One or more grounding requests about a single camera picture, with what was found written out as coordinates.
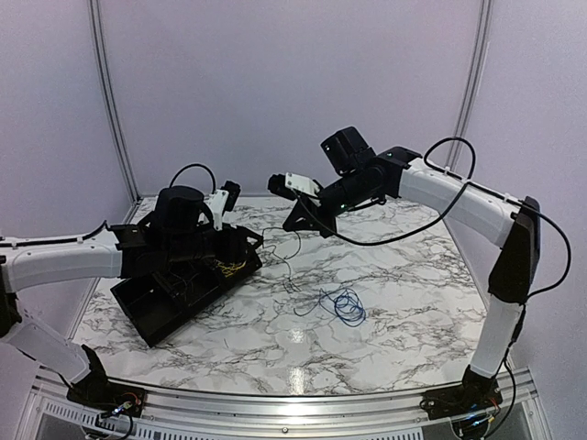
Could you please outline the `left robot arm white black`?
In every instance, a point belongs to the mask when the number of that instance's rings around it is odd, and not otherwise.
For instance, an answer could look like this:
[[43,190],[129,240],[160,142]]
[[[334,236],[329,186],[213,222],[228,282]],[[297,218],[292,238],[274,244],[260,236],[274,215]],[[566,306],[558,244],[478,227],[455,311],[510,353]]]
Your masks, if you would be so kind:
[[261,235],[225,222],[239,187],[229,181],[209,196],[176,185],[136,224],[102,224],[86,235],[1,241],[1,340],[60,374],[79,391],[108,383],[95,352],[68,341],[17,303],[27,288],[91,278],[135,279],[176,263],[202,260],[245,266]]

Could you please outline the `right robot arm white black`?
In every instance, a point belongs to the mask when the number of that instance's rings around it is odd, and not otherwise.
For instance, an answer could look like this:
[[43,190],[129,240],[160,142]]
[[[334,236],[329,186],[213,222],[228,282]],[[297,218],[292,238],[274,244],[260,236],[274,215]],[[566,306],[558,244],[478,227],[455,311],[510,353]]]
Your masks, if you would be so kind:
[[268,181],[271,193],[295,202],[282,225],[284,230],[336,236],[339,215],[394,198],[449,217],[500,249],[488,280],[488,314],[462,379],[466,390],[489,390],[514,340],[536,274],[540,254],[537,201],[527,197],[519,202],[493,192],[407,148],[393,147],[377,154],[354,126],[325,139],[321,149],[337,181],[323,187],[290,172],[274,174]]

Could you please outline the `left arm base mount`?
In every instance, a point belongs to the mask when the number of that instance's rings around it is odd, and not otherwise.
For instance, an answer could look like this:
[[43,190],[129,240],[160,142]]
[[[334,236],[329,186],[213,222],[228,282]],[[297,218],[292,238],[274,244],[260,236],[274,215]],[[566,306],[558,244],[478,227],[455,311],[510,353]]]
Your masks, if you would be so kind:
[[146,395],[143,388],[90,375],[69,386],[67,399],[100,410],[105,416],[124,414],[140,417]]

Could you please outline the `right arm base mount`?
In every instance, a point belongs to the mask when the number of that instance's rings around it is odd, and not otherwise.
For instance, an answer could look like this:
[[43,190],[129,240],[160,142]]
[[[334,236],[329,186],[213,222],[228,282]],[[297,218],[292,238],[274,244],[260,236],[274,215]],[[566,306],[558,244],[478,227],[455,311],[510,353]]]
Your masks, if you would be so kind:
[[419,403],[420,409],[426,412],[429,420],[437,420],[496,408],[504,401],[496,379],[504,361],[505,357],[488,377],[475,372],[469,365],[457,385],[425,391]]

